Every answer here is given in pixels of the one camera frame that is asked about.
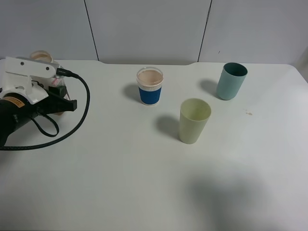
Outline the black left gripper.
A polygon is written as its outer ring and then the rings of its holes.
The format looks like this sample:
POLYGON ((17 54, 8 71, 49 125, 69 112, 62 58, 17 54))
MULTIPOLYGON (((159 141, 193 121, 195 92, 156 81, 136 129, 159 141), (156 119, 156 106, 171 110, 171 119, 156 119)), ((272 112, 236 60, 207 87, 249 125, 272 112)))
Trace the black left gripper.
MULTIPOLYGON (((65 96, 65 86, 51 87, 49 91, 65 96)), ((4 146, 8 137, 19 128, 32 121, 45 136, 50 136, 36 122, 37 116, 73 112, 77 109, 77 100, 66 100, 57 96, 48 96, 44 100, 31 104, 22 95, 8 93, 0 100, 0 144, 4 146)))

